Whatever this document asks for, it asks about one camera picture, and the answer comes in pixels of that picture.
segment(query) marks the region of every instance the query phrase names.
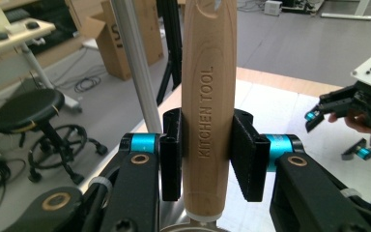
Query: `box flap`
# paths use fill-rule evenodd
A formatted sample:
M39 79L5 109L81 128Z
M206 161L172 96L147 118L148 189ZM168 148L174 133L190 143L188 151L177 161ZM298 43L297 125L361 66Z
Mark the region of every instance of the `box flap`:
M81 33L83 36L96 39L104 28L106 23L92 17L86 17Z

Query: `silver metal post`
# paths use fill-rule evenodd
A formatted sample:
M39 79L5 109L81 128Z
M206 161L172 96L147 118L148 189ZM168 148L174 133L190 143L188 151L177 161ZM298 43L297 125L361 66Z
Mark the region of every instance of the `silver metal post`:
M132 0L112 0L111 5L116 17L123 47L125 48L134 80L141 110L149 132L162 133L157 111L157 102L150 80L149 66Z

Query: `black stool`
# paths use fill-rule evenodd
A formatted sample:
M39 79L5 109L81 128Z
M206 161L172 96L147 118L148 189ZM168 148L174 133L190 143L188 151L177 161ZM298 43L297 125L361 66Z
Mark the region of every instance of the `black stool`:
M88 138L86 130L78 125L65 125L54 129L49 120L59 113L65 103L62 93L54 89L41 89L17 96L7 101L0 108L0 132L6 134L22 133L27 131L42 131L44 135L32 146L29 151L28 161L30 165L29 180L38 182L42 175L36 169L49 169L63 165L75 184L83 181L84 177L74 173L68 165L74 157L83 149L87 141L96 145L97 153L104 155L107 148L95 139ZM60 155L60 161L46 164L51 155Z

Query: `wooden handle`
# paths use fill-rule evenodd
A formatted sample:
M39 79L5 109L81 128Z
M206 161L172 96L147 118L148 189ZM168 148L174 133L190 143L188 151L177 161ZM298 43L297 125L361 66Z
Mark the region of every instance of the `wooden handle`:
M236 85L237 1L187 0L183 53L185 209L203 222L224 209Z

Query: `floor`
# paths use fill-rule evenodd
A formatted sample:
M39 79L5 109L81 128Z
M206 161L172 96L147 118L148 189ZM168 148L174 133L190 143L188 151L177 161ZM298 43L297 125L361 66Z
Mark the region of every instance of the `floor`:
M326 2L321 12L352 13L355 2ZM371 15L371 2L365 12ZM261 11L238 13L238 66L268 73L277 73L332 85L346 86L355 81L350 71L371 56L371 21L320 18L306 14L264 15ZM166 65L164 58L150 67L155 94ZM98 51L82 48L57 64L45 69L51 80L59 85L67 80L94 74L101 83L84 93L72 88L61 89L78 100L82 113L63 109L53 125L79 124L89 136L98 139L109 150L120 138L142 120L140 104L133 81L122 81L108 75ZM17 148L18 136L0 134L0 152L8 160L25 159L28 148L39 137L28 133L24 148ZM94 146L87 145L71 165L73 170L87 176L101 162ZM20 162L11 163L11 170L21 170ZM0 230L13 223L37 196L60 186L73 186L62 168L42 171L38 184L27 180L28 168L6 186L0 208Z

